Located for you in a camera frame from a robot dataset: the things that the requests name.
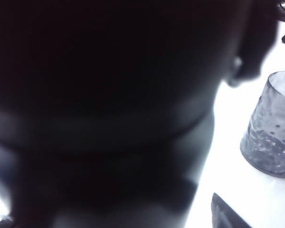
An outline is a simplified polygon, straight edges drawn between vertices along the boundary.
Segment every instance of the white background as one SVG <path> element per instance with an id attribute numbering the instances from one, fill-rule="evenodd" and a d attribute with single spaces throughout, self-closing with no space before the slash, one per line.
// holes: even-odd
<path id="1" fill-rule="evenodd" d="M 242 157 L 239 143 L 268 76 L 285 70 L 285 23 L 268 53 L 261 77 L 233 89 L 222 83 L 215 101 L 212 146 L 186 228 L 211 228 L 211 199 L 216 192 L 253 228 L 285 228 L 285 179 L 263 174 Z M 0 201 L 0 218 L 8 209 Z"/>

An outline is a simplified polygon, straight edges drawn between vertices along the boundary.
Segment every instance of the drinking glass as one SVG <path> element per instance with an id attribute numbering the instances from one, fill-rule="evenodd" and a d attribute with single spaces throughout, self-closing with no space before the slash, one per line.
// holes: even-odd
<path id="1" fill-rule="evenodd" d="M 258 170 L 285 178 L 285 71 L 269 76 L 240 149 Z"/>

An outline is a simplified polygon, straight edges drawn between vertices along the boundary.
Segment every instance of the clear glass tumbler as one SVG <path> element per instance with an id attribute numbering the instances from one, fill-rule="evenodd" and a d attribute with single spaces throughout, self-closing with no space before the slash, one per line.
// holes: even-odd
<path id="1" fill-rule="evenodd" d="M 285 71 L 269 76 L 240 149 L 258 170 L 285 178 Z"/>

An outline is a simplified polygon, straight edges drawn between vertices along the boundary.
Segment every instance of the white table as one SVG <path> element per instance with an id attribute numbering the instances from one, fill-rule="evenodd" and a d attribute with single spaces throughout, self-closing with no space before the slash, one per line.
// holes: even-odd
<path id="1" fill-rule="evenodd" d="M 192 204 L 186 228 L 211 228 L 211 199 L 216 192 L 252 228 L 285 228 L 285 179 L 252 167 L 239 144 L 271 73 L 285 70 L 285 22 L 279 22 L 274 46 L 260 78 L 238 88 L 222 83 L 215 101 L 212 146 Z"/>

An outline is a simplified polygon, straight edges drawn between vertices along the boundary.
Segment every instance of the table surface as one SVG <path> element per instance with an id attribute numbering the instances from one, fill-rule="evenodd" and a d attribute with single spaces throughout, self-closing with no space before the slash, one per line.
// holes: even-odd
<path id="1" fill-rule="evenodd" d="M 285 70 L 284 34 L 285 22 L 279 22 L 275 44 L 258 79 L 238 88 L 220 85 L 214 107 L 213 142 L 186 228 L 212 227 L 210 205 L 214 192 L 252 228 L 285 228 L 285 179 L 258 171 L 239 149 L 268 76 Z"/>

